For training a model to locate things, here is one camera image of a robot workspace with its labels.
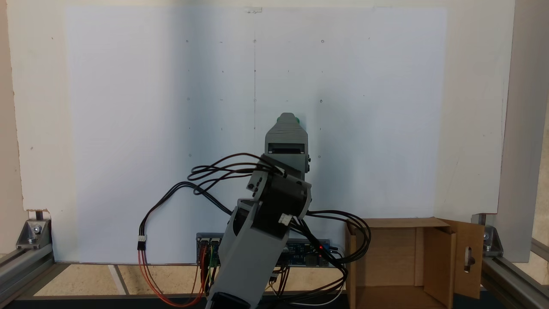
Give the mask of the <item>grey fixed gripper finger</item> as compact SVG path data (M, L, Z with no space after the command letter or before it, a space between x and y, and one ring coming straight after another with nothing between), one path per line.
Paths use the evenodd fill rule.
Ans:
M293 113L282 113L276 120L274 127L289 128L300 127L300 120Z

